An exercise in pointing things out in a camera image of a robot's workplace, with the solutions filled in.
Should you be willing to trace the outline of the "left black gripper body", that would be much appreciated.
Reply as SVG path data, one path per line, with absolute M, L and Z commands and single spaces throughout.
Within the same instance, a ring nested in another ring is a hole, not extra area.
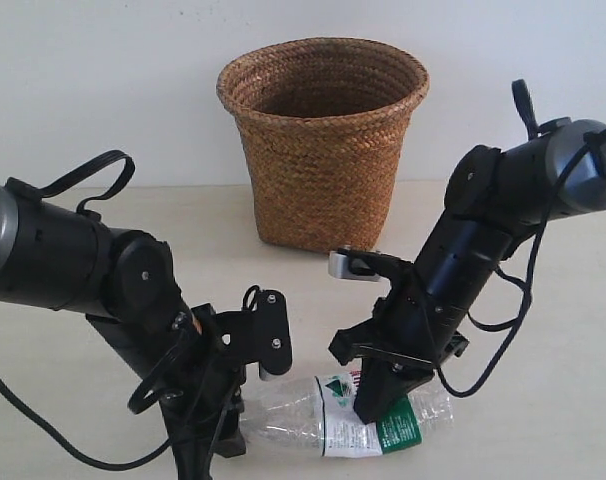
M 225 459 L 247 452 L 240 432 L 240 387 L 244 369 L 232 364 L 217 312 L 209 304 L 192 309 L 202 326 L 202 357 L 190 372 L 184 395 L 161 402 L 161 412 L 179 479 L 209 479 L 214 456 Z

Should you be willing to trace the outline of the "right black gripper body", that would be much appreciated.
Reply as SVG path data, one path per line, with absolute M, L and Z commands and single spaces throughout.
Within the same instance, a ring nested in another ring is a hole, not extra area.
M 329 345 L 336 360 L 345 365 L 355 358 L 372 358 L 414 368 L 433 369 L 450 357 L 460 357 L 469 345 L 454 332 L 441 348 L 426 325 L 418 304 L 419 291 L 412 281 L 412 265 L 389 293 L 376 300 L 371 317 L 353 327 L 338 330 Z

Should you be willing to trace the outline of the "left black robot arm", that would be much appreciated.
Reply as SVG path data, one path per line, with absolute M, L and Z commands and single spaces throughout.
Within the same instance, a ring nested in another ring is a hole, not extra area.
M 139 377 L 129 410 L 160 408 L 179 478 L 206 479 L 215 456 L 245 453 L 245 369 L 225 363 L 213 309 L 185 303 L 166 242 L 11 179 L 0 185 L 0 302 L 84 315 Z

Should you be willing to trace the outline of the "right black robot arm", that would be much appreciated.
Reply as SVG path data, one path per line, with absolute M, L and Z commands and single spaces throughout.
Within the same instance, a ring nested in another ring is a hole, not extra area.
M 330 343 L 341 364 L 362 362 L 353 404 L 364 423 L 431 381 L 467 346 L 459 325 L 499 264 L 550 220 L 606 211 L 606 124 L 558 119 L 509 150 L 478 145 L 454 170 L 444 209 L 418 256 L 407 261 L 339 247 L 336 278 L 386 278 L 366 321 Z

